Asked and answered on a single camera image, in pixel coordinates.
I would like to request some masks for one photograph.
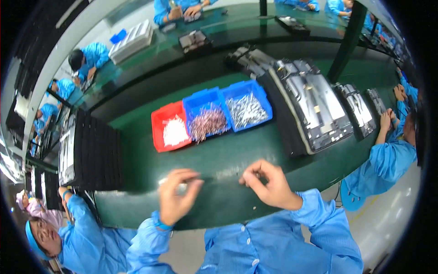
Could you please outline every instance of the white tray stack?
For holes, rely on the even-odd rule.
[[[149,20],[146,20],[130,29],[125,38],[111,48],[108,56],[114,64],[118,64],[132,54],[149,46],[153,34],[154,30]]]

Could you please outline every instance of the red plastic bin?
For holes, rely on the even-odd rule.
[[[170,103],[168,105],[165,105],[160,109],[155,110],[151,114],[152,137],[154,139],[154,147],[159,153],[178,149],[191,143],[190,135],[187,133],[189,139],[185,140],[184,142],[181,142],[176,146],[164,146],[163,131],[166,125],[163,123],[163,121],[171,120],[175,118],[175,115],[178,115],[178,117],[183,120],[184,124],[186,123],[186,112],[183,108],[183,101],[178,101],[176,103]]]

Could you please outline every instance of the yellow floor line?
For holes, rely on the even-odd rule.
[[[375,196],[374,199],[371,201],[371,203],[369,205],[367,205],[366,207],[364,207],[364,209],[362,209],[362,211],[356,215],[356,217],[354,217],[351,221],[350,224],[352,224],[353,222],[355,222],[360,216],[362,216],[365,211],[367,211],[367,209],[372,206],[372,204],[377,200],[377,198],[379,197],[379,195]]]

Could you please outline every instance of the hand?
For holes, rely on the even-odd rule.
[[[90,68],[90,70],[88,71],[87,79],[91,79],[91,78],[93,78],[93,75],[96,73],[96,70],[97,70],[96,67],[92,67],[92,68]]]
[[[384,112],[380,116],[380,130],[389,131],[390,128],[391,128],[391,118],[388,112]]]
[[[406,95],[405,92],[405,87],[402,84],[398,84],[399,90],[402,93],[403,98],[406,100],[408,98],[408,96]]]
[[[182,16],[183,16],[183,12],[181,10],[181,6],[178,6],[170,11],[169,20],[175,20],[181,18]]]
[[[73,83],[74,83],[75,85],[80,85],[80,84],[81,84],[81,79],[80,79],[79,77],[75,77],[75,78],[73,79]]]
[[[184,17],[186,16],[191,16],[191,15],[195,15],[197,12],[199,12],[202,9],[201,4],[198,4],[196,6],[192,6],[190,8],[188,8],[186,10],[186,12],[184,12]]]
[[[397,101],[404,101],[405,100],[402,92],[399,89],[399,86],[397,86],[397,85],[394,87],[394,94],[396,96]]]
[[[197,179],[198,176],[199,173],[191,169],[175,169],[169,173],[166,182],[159,188],[163,224],[172,226],[189,212],[204,183]],[[177,194],[178,185],[185,182],[188,183],[186,195],[180,196]]]
[[[265,177],[268,183],[263,185],[259,176]],[[265,160],[258,160],[248,166],[239,183],[251,187],[260,200],[269,206],[298,210],[303,205],[303,199],[290,190],[281,168]]]
[[[389,115],[389,117],[391,118],[392,122],[397,120],[396,114],[394,113],[394,111],[392,111],[391,108],[387,109],[386,113]]]

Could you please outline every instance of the blue wrist strap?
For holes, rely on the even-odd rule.
[[[163,224],[160,219],[158,219],[157,222],[155,223],[155,227],[160,228],[163,231],[168,231],[172,228],[172,226]]]
[[[65,201],[65,195],[67,194],[67,192],[69,192],[68,190],[66,192],[64,192],[64,194],[62,195],[62,200]]]

